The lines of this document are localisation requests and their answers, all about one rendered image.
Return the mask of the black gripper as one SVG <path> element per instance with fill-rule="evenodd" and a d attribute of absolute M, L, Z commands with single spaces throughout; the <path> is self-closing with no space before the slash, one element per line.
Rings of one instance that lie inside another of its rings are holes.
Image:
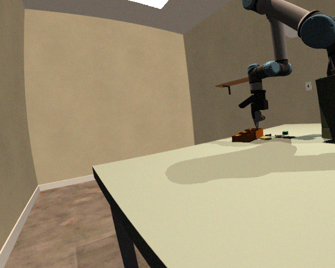
<path fill-rule="evenodd" d="M 265 116 L 263 116 L 259 110 L 266 110 L 269 108 L 265 93 L 266 90 L 251 91 L 251 94 L 254 94 L 255 96 L 255 99 L 251 101 L 251 114 L 256 128 L 259 127 L 259 121 L 265 119 Z"/>

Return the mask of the orange rack of bins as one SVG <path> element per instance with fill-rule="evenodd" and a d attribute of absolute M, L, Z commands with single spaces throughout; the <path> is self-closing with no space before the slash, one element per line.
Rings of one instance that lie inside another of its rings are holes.
<path fill-rule="evenodd" d="M 232 142 L 249 142 L 263 136 L 263 128 L 249 128 L 232 136 Z"/>

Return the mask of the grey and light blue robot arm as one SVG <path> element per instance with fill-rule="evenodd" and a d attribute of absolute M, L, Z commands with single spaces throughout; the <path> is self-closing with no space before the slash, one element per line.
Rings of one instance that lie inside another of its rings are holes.
<path fill-rule="evenodd" d="M 244 9 L 266 14 L 274 53 L 274 61 L 248 66 L 250 91 L 263 90 L 263 78 L 287 76 L 292 72 L 288 63 L 284 24 L 296 30 L 307 46 L 327 49 L 327 76 L 335 75 L 335 16 L 318 10 L 309 12 L 284 0 L 242 0 L 242 5 Z"/>

